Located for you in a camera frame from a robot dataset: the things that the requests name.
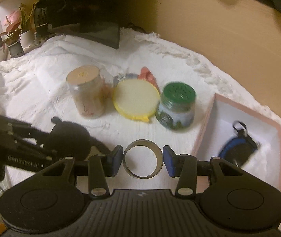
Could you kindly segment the metal ring band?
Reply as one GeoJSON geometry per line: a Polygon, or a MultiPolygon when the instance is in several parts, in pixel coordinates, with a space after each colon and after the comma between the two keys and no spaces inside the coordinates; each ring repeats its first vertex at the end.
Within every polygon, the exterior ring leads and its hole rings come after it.
{"type": "Polygon", "coordinates": [[[163,154],[160,147],[153,141],[146,140],[146,139],[139,139],[133,141],[125,148],[125,151],[123,153],[122,164],[128,175],[137,179],[151,179],[155,177],[162,169],[163,154]],[[132,168],[130,168],[127,163],[128,153],[131,150],[136,149],[138,147],[141,147],[141,149],[139,153],[133,157],[136,158],[136,161],[134,162],[134,166],[137,165],[140,166],[142,169],[144,169],[149,165],[153,165],[155,161],[154,170],[147,176],[140,176],[134,173],[132,168]]]}

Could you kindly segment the white woven blanket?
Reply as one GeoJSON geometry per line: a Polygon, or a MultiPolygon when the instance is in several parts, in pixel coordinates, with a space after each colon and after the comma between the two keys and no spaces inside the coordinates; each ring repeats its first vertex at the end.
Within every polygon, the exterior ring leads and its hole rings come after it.
{"type": "Polygon", "coordinates": [[[109,147],[127,146],[137,139],[148,139],[175,152],[193,151],[203,116],[214,94],[221,94],[265,115],[281,125],[281,118],[262,106],[231,76],[203,55],[165,41],[158,35],[121,30],[120,47],[115,50],[86,39],[61,35],[46,41],[26,55],[0,62],[0,114],[27,121],[43,131],[52,129],[54,116],[77,122],[109,147]],[[97,119],[81,117],[67,88],[66,77],[83,65],[96,65],[106,82],[123,73],[139,73],[148,67],[158,86],[185,82],[197,93],[193,125],[185,131],[164,128],[155,118],[139,122],[119,115],[108,104],[97,119]]]}

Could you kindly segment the pink red cloth item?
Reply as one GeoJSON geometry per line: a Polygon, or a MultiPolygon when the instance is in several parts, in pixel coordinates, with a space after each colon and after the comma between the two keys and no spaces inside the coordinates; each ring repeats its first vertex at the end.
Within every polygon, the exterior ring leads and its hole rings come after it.
{"type": "Polygon", "coordinates": [[[147,67],[143,67],[140,70],[140,74],[138,75],[138,79],[145,80],[152,84],[157,90],[159,90],[158,84],[156,82],[156,78],[151,73],[151,71],[147,67]]]}

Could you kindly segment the black plush toy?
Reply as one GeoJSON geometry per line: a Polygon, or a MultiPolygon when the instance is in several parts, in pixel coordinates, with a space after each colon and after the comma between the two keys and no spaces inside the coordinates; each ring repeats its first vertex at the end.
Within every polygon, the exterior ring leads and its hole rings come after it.
{"type": "Polygon", "coordinates": [[[56,151],[57,157],[74,157],[77,161],[84,161],[90,154],[93,146],[105,155],[111,153],[105,144],[92,137],[82,125],[70,121],[62,121],[58,117],[53,117],[51,122],[55,126],[47,135],[43,148],[56,151]]]}

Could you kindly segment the tall beige-lid plastic jar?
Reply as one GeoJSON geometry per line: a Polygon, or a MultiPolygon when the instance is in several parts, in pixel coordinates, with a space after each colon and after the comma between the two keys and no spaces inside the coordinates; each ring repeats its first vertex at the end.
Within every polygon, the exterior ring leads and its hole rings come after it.
{"type": "Polygon", "coordinates": [[[66,82],[74,104],[82,117],[97,118],[104,113],[104,81],[98,67],[80,66],[67,75],[66,82]]]}

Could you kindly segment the pink cardboard box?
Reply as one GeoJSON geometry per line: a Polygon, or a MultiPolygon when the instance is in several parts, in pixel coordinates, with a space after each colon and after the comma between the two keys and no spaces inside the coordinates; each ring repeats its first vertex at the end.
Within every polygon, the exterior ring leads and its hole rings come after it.
{"type": "Polygon", "coordinates": [[[209,103],[193,155],[223,158],[281,191],[281,126],[222,95],[209,103]]]}

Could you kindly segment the potted pink-leaf plant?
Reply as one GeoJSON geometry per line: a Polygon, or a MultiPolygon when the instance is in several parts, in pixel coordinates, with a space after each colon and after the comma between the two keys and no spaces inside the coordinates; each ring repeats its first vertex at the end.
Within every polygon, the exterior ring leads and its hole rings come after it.
{"type": "Polygon", "coordinates": [[[6,36],[2,41],[2,49],[5,50],[5,47],[7,47],[11,58],[17,58],[24,55],[20,40],[22,30],[19,28],[19,25],[21,25],[22,22],[21,16],[20,9],[17,9],[9,16],[6,16],[6,29],[4,32],[0,33],[0,37],[6,36]]]}

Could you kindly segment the green-lid small jar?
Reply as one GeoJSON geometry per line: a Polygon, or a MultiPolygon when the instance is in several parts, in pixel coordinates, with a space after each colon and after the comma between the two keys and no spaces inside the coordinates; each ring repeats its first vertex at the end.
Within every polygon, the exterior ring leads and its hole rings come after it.
{"type": "Polygon", "coordinates": [[[161,94],[156,119],[170,130],[190,127],[195,117],[196,98],[195,90],[184,82],[168,83],[161,94]]]}

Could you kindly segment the black monitor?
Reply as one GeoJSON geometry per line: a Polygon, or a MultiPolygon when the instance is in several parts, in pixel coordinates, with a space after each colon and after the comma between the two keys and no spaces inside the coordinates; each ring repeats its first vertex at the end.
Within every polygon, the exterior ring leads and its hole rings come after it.
{"type": "Polygon", "coordinates": [[[78,36],[119,48],[121,27],[130,22],[152,27],[156,0],[46,0],[54,33],[78,36]]]}

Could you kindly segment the dark vase with flowers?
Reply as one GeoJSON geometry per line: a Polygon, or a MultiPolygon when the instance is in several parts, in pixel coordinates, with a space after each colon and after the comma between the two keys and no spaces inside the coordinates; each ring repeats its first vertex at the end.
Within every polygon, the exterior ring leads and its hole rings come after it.
{"type": "Polygon", "coordinates": [[[20,29],[21,33],[32,30],[33,26],[37,38],[44,38],[48,33],[47,22],[47,1],[39,0],[32,5],[32,8],[24,4],[19,6],[20,16],[20,29]]]}

